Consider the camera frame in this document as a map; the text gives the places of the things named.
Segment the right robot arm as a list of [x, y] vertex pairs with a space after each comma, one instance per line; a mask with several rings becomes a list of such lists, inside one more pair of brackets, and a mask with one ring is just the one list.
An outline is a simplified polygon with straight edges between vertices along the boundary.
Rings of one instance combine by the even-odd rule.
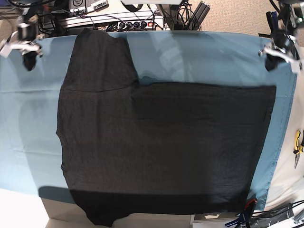
[[16, 31], [0, 43], [0, 55], [8, 57], [13, 50], [18, 50], [23, 58], [23, 65], [31, 71], [36, 66], [37, 57], [42, 57], [42, 46], [39, 40], [45, 38], [39, 32], [38, 11], [42, 1], [17, 0], [9, 1], [19, 13], [16, 20]]

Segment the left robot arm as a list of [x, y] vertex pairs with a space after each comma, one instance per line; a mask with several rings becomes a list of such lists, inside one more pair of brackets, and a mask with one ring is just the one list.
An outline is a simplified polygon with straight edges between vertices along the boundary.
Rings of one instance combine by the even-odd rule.
[[304, 2], [302, 0], [280, 0], [278, 5], [270, 1], [275, 11], [266, 13], [270, 34], [258, 35], [269, 38], [270, 42], [259, 50], [258, 55], [266, 56], [265, 68], [272, 71], [279, 64], [290, 64], [293, 73], [298, 74], [304, 68], [304, 55], [298, 44], [298, 29], [304, 27]]

